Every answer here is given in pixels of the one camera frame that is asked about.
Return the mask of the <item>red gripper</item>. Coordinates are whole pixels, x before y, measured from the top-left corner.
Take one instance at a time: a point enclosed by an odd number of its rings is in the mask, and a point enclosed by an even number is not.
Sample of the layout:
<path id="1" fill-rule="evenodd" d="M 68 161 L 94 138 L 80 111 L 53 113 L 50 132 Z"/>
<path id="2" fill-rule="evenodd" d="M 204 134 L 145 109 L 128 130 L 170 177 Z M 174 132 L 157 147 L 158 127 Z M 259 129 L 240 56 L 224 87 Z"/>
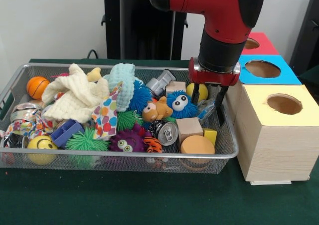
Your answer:
<path id="1" fill-rule="evenodd" d="M 200 84 L 212 84 L 214 86 L 221 86 L 215 99 L 215 111 L 218 120 L 219 127 L 222 127 L 225 122 L 225 117 L 222 112 L 222 103 L 224 97 L 228 91 L 229 86 L 234 86 L 240 77 L 241 65 L 236 63 L 233 70 L 229 73 L 218 73 L 205 70 L 200 66 L 197 57 L 192 57 L 188 66 L 189 80 L 194 83 L 194 89 L 192 92 L 191 102 L 194 105 L 198 104 L 200 96 L 199 86 Z"/>

